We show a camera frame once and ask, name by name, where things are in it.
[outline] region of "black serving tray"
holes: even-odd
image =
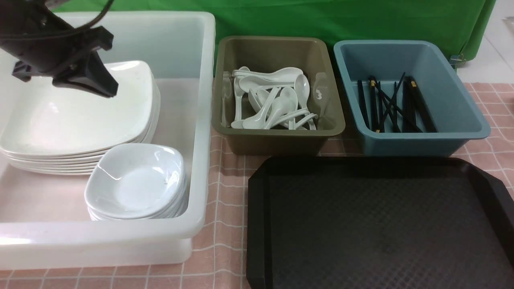
[[[274,157],[248,184],[252,289],[514,288],[514,202],[455,158]]]

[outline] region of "green backdrop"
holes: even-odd
[[[316,37],[329,50],[348,39],[412,39],[443,53],[476,56],[495,0],[116,0],[113,11],[207,11],[216,40],[229,35]],[[71,0],[57,9],[99,11],[105,0]]]

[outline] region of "white floor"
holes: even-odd
[[[463,82],[514,83],[513,0],[497,0],[475,59],[457,69]]]

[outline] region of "white spoon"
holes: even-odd
[[[234,70],[232,76],[258,76],[265,80],[277,82],[294,82],[298,75],[303,74],[303,71],[296,67],[286,67],[279,69],[273,73],[258,73],[253,71],[245,71],[242,69]]]
[[[296,123],[296,127],[295,127],[295,129],[297,129],[297,128],[299,128],[299,127],[303,126],[306,122],[308,122],[309,120],[312,120],[313,118],[315,118],[315,117],[317,117],[317,116],[318,116],[318,115],[313,114],[313,113],[311,113],[311,114],[307,115],[306,117],[302,118],[299,122],[297,122],[297,123]]]
[[[264,89],[260,89],[257,91],[257,101],[262,106],[264,102],[266,102],[266,99],[268,99],[269,92],[265,91]]]
[[[310,94],[310,85],[309,80],[307,77],[303,74],[298,75],[298,77],[295,80],[295,92],[298,95],[298,104],[300,104],[300,107],[303,109],[307,108],[307,100],[309,100],[309,94]],[[316,130],[316,126],[314,125],[314,121],[310,119],[308,121],[309,129],[311,131]]]
[[[250,71],[250,69],[248,69],[248,67],[246,66],[243,66],[241,68],[239,68],[239,70],[242,70],[242,71]],[[243,77],[236,77],[234,78],[234,97],[235,97],[235,118],[234,118],[234,121],[238,121],[238,120],[241,120],[241,103],[243,101],[243,95],[245,94],[245,91],[243,91],[239,85],[241,79],[243,79]]]
[[[271,106],[271,114],[264,125],[264,129],[270,129],[281,116],[293,112],[298,107],[298,97],[291,87],[282,89],[280,96],[275,98]]]
[[[255,113],[258,113],[262,108],[262,104],[259,103],[257,92],[253,88],[248,92],[248,100]]]
[[[251,88],[254,88],[256,90],[259,89],[270,89],[275,86],[278,87],[293,87],[295,84],[293,82],[277,82],[277,81],[269,81],[262,79],[258,76],[245,76],[241,81],[239,82],[240,88],[244,92],[249,92]]]
[[[289,128],[289,123],[287,121],[289,121],[291,118],[296,118],[298,116],[301,116],[301,115],[305,115],[305,114],[309,114],[309,110],[307,109],[299,109],[297,111],[294,111],[294,112],[291,112],[291,113],[288,113],[284,116],[281,116],[277,119],[277,121],[271,126],[271,127],[274,127],[276,125],[281,125],[285,128]]]
[[[248,99],[250,100],[250,104],[252,105],[255,112],[258,112],[261,110],[262,103],[266,102],[266,99],[268,99],[269,92],[265,91],[263,89],[255,92],[255,90],[250,89],[250,92],[248,93]],[[301,115],[308,115],[309,110],[308,109],[300,109],[291,113],[288,113],[284,116],[281,116],[275,124],[273,124],[271,127],[274,127],[276,125],[281,125],[285,128],[289,128],[289,121],[291,118],[296,118]]]
[[[233,129],[242,129],[244,120],[235,120],[230,124],[230,127]]]
[[[254,116],[251,116],[243,121],[243,128],[244,129],[251,129],[251,130],[261,130],[264,125],[266,124],[266,116],[268,115],[268,110],[271,107],[271,104],[275,100],[275,97],[277,97],[277,94],[279,94],[280,88],[275,87],[271,90],[268,99],[266,99],[266,102],[262,106],[261,110]]]

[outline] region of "tray textured surface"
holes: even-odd
[[[441,175],[270,176],[273,287],[511,288],[514,270],[467,176],[433,169]]]

